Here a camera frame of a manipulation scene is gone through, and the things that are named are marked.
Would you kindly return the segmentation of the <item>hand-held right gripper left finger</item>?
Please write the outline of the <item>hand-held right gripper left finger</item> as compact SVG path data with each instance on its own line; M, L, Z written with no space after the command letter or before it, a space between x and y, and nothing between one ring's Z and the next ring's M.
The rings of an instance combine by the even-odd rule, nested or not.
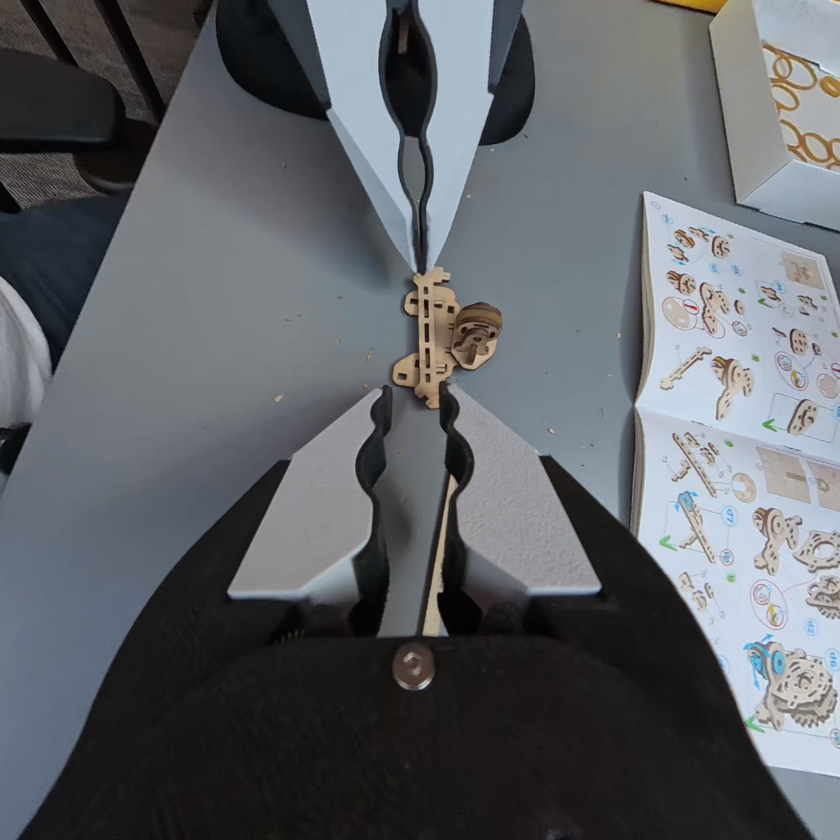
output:
M374 488L392 406L390 386L372 390L291 457L227 589L231 599L382 615L390 571Z

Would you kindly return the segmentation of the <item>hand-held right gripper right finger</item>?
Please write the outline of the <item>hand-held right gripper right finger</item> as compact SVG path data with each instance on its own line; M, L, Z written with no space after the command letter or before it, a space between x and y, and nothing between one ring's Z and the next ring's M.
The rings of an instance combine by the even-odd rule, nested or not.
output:
M445 464L455 479L442 595L481 611L533 597L595 595L602 583L539 451L456 385L439 389Z

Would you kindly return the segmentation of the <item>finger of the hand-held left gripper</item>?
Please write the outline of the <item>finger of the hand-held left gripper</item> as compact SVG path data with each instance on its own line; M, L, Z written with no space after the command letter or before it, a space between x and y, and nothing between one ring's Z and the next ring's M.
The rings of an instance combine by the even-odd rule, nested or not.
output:
M396 249L417 270L404 134L385 99L385 1L277 1L276 20Z
M432 101L419 135L426 167L417 208L420 270L434 267L452 228L522 6L522 1L416 2L432 70Z

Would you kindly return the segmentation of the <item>pale wooden slat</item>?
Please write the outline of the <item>pale wooden slat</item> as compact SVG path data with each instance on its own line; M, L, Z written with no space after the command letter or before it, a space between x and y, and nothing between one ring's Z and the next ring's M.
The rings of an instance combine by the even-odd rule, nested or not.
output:
M430 560L427 592L424 596L423 602L421 635L424 637L440 637L442 635L447 635L438 604L438 596L444 590L443 567L445 560L449 504L456 488L456 478L447 473L444 481L444 490L432 543L432 557Z

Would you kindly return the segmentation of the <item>wooden plate with wheel hub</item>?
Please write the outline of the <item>wooden plate with wheel hub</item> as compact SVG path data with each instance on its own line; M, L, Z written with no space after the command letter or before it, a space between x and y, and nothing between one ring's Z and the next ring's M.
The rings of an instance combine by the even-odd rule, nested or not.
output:
M417 326L417 317L407 312L406 314L415 318ZM457 368L474 371L488 362L496 351L501 331L501 312L489 303L480 301L464 307L459 306L450 349L455 361L452 374ZM418 381L417 360L418 330L416 351L395 362L393 366L392 380L396 385L414 391L414 386Z

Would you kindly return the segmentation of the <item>slotted wooden strip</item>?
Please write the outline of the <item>slotted wooden strip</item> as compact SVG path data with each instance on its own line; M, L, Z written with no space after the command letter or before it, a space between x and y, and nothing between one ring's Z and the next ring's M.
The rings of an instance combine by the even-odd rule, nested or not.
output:
M415 274L416 288L404 301L405 311L417 317L418 381L414 391L430 410L438 409L439 385L455 367L450 349L459 305L449 281L450 274L440 266Z

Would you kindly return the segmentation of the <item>black office chair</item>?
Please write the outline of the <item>black office chair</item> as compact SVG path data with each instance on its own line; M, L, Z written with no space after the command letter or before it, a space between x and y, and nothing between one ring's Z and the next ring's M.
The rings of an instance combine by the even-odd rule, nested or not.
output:
M1 51L1 152L103 152L125 110L107 80L60 60Z

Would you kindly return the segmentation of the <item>open instruction booklet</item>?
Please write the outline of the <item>open instruction booklet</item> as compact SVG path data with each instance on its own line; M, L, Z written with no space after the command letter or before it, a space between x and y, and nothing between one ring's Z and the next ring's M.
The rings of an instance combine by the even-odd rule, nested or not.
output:
M822 255L643 194L632 530L770 766L839 774L839 325Z

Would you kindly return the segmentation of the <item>person's dark pants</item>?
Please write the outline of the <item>person's dark pants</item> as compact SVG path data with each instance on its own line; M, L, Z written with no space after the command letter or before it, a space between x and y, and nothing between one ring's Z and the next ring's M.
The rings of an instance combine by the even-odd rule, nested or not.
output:
M130 195L83 197L1 213L1 279L29 306L45 334L51 380ZM11 475L34 420L1 427L2 482Z

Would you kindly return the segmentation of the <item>white box with gold rings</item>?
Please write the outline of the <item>white box with gold rings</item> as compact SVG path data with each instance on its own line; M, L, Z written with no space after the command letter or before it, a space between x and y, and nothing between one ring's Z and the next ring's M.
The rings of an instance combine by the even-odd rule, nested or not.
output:
M737 202L839 229L839 3L730 1L709 26Z

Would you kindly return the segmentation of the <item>person's white shirt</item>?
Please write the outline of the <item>person's white shirt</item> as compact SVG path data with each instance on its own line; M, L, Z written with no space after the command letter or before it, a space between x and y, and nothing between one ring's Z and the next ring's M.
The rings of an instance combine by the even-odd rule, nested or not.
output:
M52 377L46 336L29 306L1 279L1 427L30 424Z

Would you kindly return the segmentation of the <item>dark furniture frame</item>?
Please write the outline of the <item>dark furniture frame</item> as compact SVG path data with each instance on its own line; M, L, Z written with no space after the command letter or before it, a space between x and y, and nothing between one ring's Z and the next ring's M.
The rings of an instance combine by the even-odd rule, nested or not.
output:
M42 3L39 1L20 1L19 3L37 27L38 32L54 56L71 67L79 68L69 46L54 26ZM153 80L151 70L143 57L140 45L133 35L119 2L95 1L94 5L101 20L106 25L114 45L118 48L122 61L139 89L153 120L160 123L166 111L164 100Z

